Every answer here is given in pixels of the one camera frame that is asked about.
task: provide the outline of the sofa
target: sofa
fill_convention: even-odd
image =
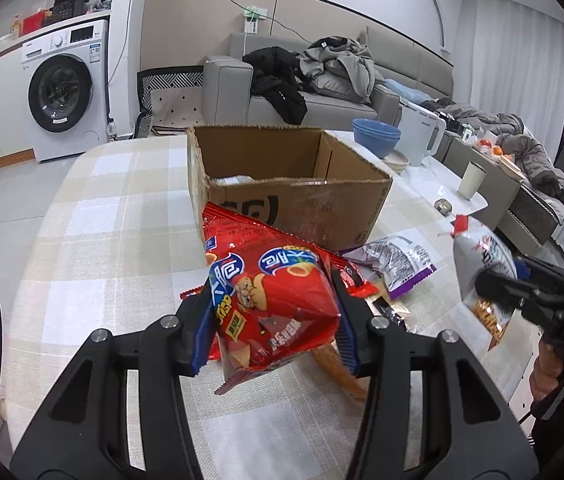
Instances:
[[[453,66],[424,47],[390,29],[367,28],[360,33],[368,44],[377,70],[431,97],[451,96]],[[233,33],[226,56],[207,56],[204,61],[202,115],[207,124],[284,124],[271,104],[262,96],[251,95],[253,68],[242,62],[242,56],[269,46],[281,46],[301,52],[309,44],[261,34]],[[401,118],[399,97],[378,85],[369,105],[301,92],[307,113],[303,126],[320,126],[332,130],[350,130],[355,118],[366,118],[398,124]]]
[[[508,176],[490,158],[450,135],[450,147],[441,162],[462,177],[469,161],[483,167],[487,174],[478,189],[489,205],[474,216],[489,228],[499,229],[524,254],[533,255],[552,236],[558,217],[533,189]]]

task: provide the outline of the person's arm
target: person's arm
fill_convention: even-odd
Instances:
[[[539,355],[529,377],[531,394],[535,400],[542,400],[558,385],[557,378],[562,372],[562,359],[553,351],[553,346],[540,341]]]
[[[535,400],[545,398],[557,385],[562,372],[562,359],[553,347],[540,341],[539,355],[529,377],[531,393]],[[536,420],[531,436],[540,468],[544,467],[564,444],[564,398],[548,420]]]

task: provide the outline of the pile of clothes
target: pile of clothes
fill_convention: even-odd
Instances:
[[[246,54],[253,66],[251,93],[269,101],[289,124],[301,124],[306,102],[300,91],[369,103],[376,83],[383,83],[368,46],[332,36],[316,41],[301,53],[279,46]]]
[[[449,98],[425,101],[422,106],[431,111],[450,114],[474,129],[481,128],[498,136],[497,145],[506,155],[514,155],[518,168],[526,175],[530,186],[552,206],[558,219],[564,218],[561,208],[554,206],[557,199],[564,206],[564,173],[549,158],[544,146],[524,126],[515,114],[490,114],[471,105],[457,104]]]

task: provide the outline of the stacked bowls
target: stacked bowls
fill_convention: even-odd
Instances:
[[[370,119],[353,119],[355,142],[362,144],[375,156],[384,158],[393,151],[401,137],[398,128]]]

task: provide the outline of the white kettle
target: white kettle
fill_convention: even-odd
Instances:
[[[411,166],[419,166],[425,156],[434,155],[438,150],[446,130],[446,121],[406,99],[400,98],[399,103],[402,117],[397,128],[401,131],[401,137],[395,149],[409,157]]]

